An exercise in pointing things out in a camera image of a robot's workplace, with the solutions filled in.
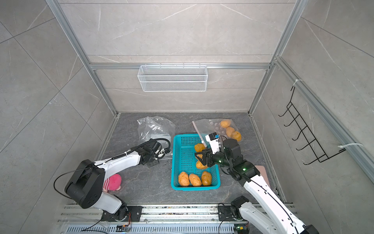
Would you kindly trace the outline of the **metal base rail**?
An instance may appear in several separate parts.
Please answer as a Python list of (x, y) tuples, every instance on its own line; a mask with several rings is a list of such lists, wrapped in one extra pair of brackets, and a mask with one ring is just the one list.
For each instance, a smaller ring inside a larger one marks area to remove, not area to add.
[(100, 209), (64, 205), (57, 213), (58, 234), (258, 234), (249, 221), (234, 217), (230, 205), (130, 205), (117, 222)]

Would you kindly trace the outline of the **pink plush pig toy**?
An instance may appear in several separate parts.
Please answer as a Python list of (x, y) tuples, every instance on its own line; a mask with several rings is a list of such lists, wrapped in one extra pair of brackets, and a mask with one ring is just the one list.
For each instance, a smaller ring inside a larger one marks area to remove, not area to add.
[(114, 174), (104, 181), (103, 191), (118, 191), (121, 189), (122, 177), (119, 174)]

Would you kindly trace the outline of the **teal plastic basket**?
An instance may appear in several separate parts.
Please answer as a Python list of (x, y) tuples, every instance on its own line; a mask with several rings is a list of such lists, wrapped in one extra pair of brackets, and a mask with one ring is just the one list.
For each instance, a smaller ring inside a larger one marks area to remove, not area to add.
[(171, 170), (171, 187), (176, 191), (208, 191), (215, 190), (221, 186), (220, 170), (218, 165), (206, 169), (212, 176), (210, 186), (188, 187), (181, 186), (178, 177), (182, 172), (195, 174), (201, 177), (203, 170), (196, 167), (197, 158), (195, 157), (194, 146), (201, 143), (198, 134), (181, 134), (176, 135), (173, 139), (173, 153), (172, 153), (172, 170)]

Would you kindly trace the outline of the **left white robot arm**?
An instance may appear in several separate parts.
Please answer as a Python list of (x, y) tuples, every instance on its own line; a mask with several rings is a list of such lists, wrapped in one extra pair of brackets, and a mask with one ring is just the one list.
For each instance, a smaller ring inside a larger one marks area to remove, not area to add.
[(64, 192), (81, 208), (97, 208), (114, 214), (125, 209), (125, 202), (104, 191), (104, 182), (111, 176), (137, 165), (152, 167), (170, 153), (170, 140), (150, 139), (130, 150), (105, 160), (82, 161), (67, 182)]

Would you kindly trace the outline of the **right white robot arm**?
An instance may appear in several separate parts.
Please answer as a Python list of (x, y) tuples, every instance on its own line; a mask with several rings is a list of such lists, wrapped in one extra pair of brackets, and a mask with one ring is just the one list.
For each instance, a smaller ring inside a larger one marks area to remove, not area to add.
[(195, 157), (203, 166), (218, 165), (226, 168), (227, 174), (239, 182), (264, 210), (259, 211), (247, 198), (240, 196), (230, 206), (235, 218), (248, 221), (263, 234), (318, 233), (313, 225), (304, 224), (275, 195), (260, 171), (244, 159), (237, 140), (215, 138), (209, 145), (209, 148), (196, 149)]

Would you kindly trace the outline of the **clear pink-dotted zipper bag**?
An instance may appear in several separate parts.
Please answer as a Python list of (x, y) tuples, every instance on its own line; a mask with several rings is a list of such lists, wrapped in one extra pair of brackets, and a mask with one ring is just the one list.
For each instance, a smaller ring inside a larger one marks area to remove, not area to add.
[[(220, 122), (222, 120), (231, 120), (231, 119), (202, 119), (202, 120), (192, 122), (197, 134), (199, 135), (202, 143), (205, 146), (209, 146), (209, 143), (206, 141), (205, 136), (213, 132), (216, 132), (219, 136), (230, 138), (226, 135), (226, 128), (220, 127)], [(239, 132), (239, 129), (237, 128), (233, 120), (231, 120), (230, 127), (233, 127), (236, 131)]]

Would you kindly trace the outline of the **checkered beige cloth item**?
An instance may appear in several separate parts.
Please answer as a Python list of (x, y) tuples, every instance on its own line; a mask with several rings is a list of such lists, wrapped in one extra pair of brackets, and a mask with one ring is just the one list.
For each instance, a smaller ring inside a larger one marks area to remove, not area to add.
[(268, 185), (268, 187), (270, 186), (270, 183), (269, 183), (269, 179), (268, 179), (268, 176), (267, 176), (267, 172), (266, 172), (266, 169), (264, 166), (260, 166), (260, 165), (255, 165), (255, 167), (257, 168), (257, 170), (260, 172), (261, 176), (264, 178), (266, 184)]

